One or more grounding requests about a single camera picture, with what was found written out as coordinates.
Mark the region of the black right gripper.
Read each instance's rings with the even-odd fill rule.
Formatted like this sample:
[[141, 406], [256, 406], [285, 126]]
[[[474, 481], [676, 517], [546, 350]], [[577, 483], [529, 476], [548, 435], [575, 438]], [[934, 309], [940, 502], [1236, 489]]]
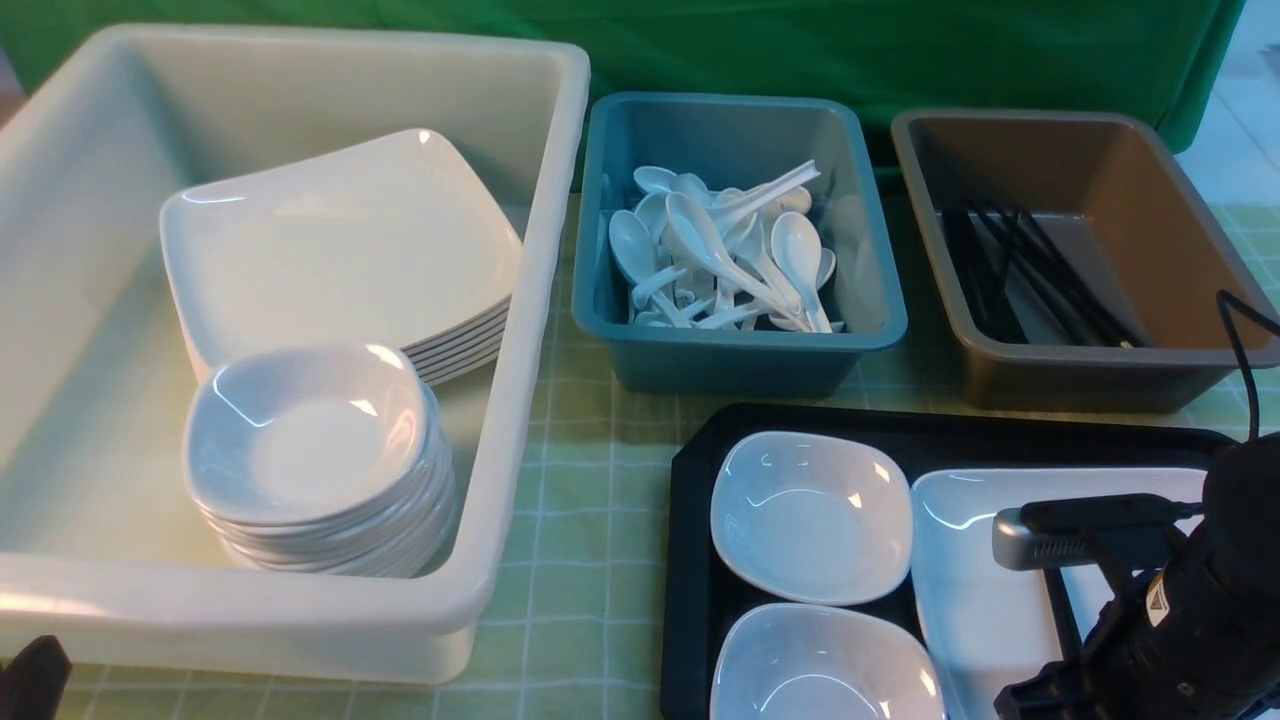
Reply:
[[1277, 600], [1187, 551], [1116, 587], [1082, 634], [1044, 573], [1062, 657], [1006, 685], [1001, 719], [1258, 719], [1277, 708]]

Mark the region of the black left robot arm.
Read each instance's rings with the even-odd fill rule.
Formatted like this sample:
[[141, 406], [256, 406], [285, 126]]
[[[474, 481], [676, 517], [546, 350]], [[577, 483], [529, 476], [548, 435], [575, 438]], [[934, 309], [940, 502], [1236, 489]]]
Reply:
[[29, 642], [1, 670], [1, 719], [55, 719], [73, 662], [55, 635]]

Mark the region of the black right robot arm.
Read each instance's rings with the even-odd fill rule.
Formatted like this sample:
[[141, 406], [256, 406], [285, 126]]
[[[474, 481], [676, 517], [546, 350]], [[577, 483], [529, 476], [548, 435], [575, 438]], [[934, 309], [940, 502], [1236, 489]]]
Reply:
[[1277, 437], [1220, 454], [1201, 500], [1005, 509], [992, 553], [1041, 571], [1062, 657], [1001, 689], [1001, 719], [1254, 719], [1277, 707]]

